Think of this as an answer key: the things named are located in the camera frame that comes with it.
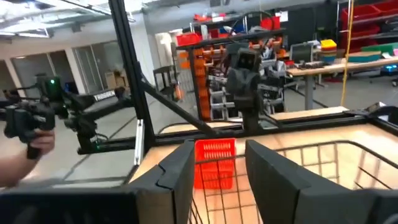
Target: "ceiling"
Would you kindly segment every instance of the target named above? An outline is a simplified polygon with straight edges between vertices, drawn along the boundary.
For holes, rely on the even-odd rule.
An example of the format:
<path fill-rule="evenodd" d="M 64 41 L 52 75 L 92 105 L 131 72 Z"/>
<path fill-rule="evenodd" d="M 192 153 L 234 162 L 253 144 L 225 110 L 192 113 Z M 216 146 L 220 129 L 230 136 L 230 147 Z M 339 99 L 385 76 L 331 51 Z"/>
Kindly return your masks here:
<path fill-rule="evenodd" d="M 126 11 L 138 12 L 154 1 L 125 0 Z M 48 38 L 61 27 L 78 32 L 82 24 L 110 15 L 108 0 L 0 0 L 0 39 Z M 132 13 L 129 20 L 134 22 Z"/>

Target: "human hand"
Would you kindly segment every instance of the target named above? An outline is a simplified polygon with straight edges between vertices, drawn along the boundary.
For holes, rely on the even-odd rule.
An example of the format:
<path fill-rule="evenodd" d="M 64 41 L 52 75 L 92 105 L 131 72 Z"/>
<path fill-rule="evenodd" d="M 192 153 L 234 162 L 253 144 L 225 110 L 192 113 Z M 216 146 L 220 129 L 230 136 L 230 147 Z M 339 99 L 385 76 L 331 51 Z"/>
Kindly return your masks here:
<path fill-rule="evenodd" d="M 46 155 L 51 152 L 55 146 L 55 134 L 54 130 L 51 131 L 43 131 L 40 129 L 36 129 L 35 133 L 39 136 L 35 138 L 30 146 L 40 149 L 41 155 Z"/>

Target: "white wall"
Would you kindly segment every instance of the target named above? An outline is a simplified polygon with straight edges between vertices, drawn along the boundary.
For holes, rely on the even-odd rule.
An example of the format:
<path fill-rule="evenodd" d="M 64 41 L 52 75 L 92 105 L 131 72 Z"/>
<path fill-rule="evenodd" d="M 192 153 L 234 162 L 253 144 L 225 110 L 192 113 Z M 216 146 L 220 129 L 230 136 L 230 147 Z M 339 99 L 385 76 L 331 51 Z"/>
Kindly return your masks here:
<path fill-rule="evenodd" d="M 131 24 L 131 33 L 136 48 L 137 58 L 141 63 L 142 72 L 147 79 L 154 83 L 153 78 L 153 63 L 149 50 L 149 43 L 147 40 L 146 28 L 142 18 L 142 14 L 135 15 L 136 23 Z M 53 52 L 67 49 L 67 56 L 75 77 L 76 85 L 80 93 L 84 93 L 84 86 L 80 76 L 76 60 L 71 60 L 71 49 L 74 47 L 81 47 L 90 44 L 97 44 L 101 42 L 108 42 L 117 40 L 113 21 L 111 19 L 99 22 L 92 22 L 85 24 L 81 28 L 81 32 L 73 33 L 71 29 L 56 30 L 51 39 L 29 38 L 14 40 L 12 44 L 0 44 L 0 60 L 9 60 L 13 57 L 41 54 L 46 52 Z M 11 76 L 13 77 L 16 87 L 21 87 L 20 82 L 15 82 L 15 68 L 13 64 L 7 63 Z"/>

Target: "black padding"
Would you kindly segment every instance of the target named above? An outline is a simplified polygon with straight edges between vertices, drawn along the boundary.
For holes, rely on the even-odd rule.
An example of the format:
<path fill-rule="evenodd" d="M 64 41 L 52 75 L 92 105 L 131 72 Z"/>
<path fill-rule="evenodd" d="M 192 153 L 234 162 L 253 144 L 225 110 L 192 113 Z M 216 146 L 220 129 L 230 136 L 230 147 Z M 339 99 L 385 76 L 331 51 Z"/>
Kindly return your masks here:
<path fill-rule="evenodd" d="M 366 224 L 398 223 L 398 190 L 367 190 L 376 196 Z"/>
<path fill-rule="evenodd" d="M 246 169 L 264 223 L 398 223 L 396 190 L 346 189 L 253 140 Z"/>
<path fill-rule="evenodd" d="M 192 189 L 195 168 L 195 145 L 186 141 L 159 163 L 165 175 L 158 185 L 173 189 L 175 222 L 186 224 L 192 202 Z"/>
<path fill-rule="evenodd" d="M 187 223 L 194 167 L 194 143 L 186 141 L 125 187 L 137 197 L 140 224 Z"/>
<path fill-rule="evenodd" d="M 138 223 L 135 196 L 120 189 L 29 189 L 0 194 L 1 223 Z"/>
<path fill-rule="evenodd" d="M 157 184 L 164 174 L 163 169 L 154 166 L 124 187 L 127 192 L 134 192 L 137 198 L 136 206 L 140 224 L 172 224 L 174 221 L 172 191 Z"/>
<path fill-rule="evenodd" d="M 300 189 L 310 184 L 297 176 L 300 167 L 253 140 L 246 141 L 246 169 L 262 221 L 293 223 Z"/>

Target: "cardboard box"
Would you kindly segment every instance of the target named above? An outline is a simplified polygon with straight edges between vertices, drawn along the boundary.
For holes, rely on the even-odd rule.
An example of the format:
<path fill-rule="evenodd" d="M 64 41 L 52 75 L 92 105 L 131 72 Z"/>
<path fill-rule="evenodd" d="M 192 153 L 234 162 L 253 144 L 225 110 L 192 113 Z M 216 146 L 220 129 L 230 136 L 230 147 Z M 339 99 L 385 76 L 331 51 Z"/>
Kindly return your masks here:
<path fill-rule="evenodd" d="M 124 81 L 124 77 L 114 74 L 113 72 L 105 73 L 106 83 L 108 84 L 109 89 L 117 88 L 117 87 L 125 87 L 126 83 Z"/>

